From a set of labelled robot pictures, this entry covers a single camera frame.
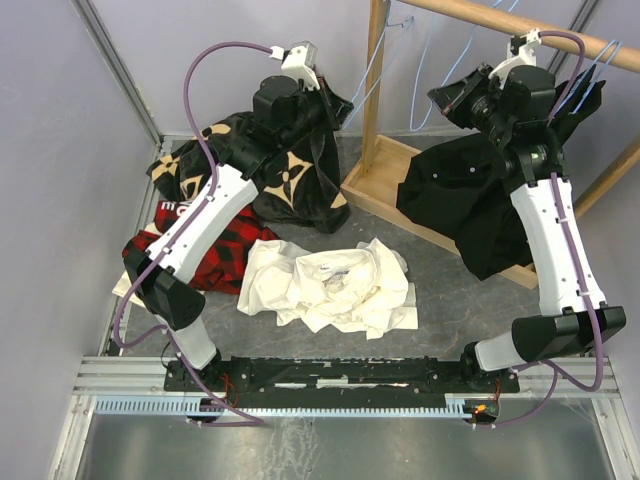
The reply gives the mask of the black button shirt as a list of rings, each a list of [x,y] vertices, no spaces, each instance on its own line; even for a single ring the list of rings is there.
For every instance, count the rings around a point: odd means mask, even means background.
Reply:
[[[599,81],[577,114],[549,117],[562,149],[602,103]],[[399,184],[396,207],[413,223],[454,241],[466,268],[485,280],[532,255],[522,222],[501,181],[497,155],[477,129],[415,155]]]

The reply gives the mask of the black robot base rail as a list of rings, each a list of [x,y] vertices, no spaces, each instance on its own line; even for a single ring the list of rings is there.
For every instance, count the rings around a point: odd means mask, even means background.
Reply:
[[[187,408],[198,426],[265,425],[270,418],[471,418],[466,401],[479,396],[496,417],[501,394],[520,390],[516,374],[483,372],[475,360],[417,358],[217,358],[202,370],[164,363],[163,389],[197,393]]]

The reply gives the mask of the light blue hanger with shirt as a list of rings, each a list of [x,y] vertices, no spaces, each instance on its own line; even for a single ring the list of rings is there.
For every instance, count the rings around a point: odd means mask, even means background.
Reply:
[[[611,40],[591,61],[589,67],[576,75],[573,82],[567,80],[559,85],[558,99],[552,107],[553,120],[559,120],[564,114],[579,112],[622,46],[620,40]]]

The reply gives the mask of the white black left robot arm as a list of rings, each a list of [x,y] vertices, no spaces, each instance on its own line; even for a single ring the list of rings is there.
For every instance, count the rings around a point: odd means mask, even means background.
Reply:
[[[131,293],[168,330],[198,389],[215,387],[221,366],[202,320],[205,297],[190,285],[197,267],[233,218],[288,170],[294,153],[321,157],[352,109],[325,80],[306,90],[287,76],[266,78],[252,111],[228,133],[213,130],[205,141],[217,165],[186,212],[150,246],[125,254]]]

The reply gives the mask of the white dress shirt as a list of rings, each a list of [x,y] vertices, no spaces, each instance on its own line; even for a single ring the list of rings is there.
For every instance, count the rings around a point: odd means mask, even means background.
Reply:
[[[292,242],[251,248],[237,309],[271,311],[279,326],[301,320],[314,333],[332,326],[368,340],[418,328],[415,285],[408,265],[379,239],[351,249],[312,253]]]

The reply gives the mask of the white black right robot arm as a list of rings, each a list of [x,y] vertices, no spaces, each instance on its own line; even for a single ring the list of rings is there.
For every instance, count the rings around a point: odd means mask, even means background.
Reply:
[[[626,324],[591,271],[571,202],[562,146],[549,125],[555,77],[520,65],[504,78],[480,65],[462,80],[429,91],[441,113],[475,128],[497,155],[501,181],[526,233],[538,277],[537,316],[517,318],[509,332],[475,345],[458,368],[467,389],[481,391],[495,370],[595,351]]]

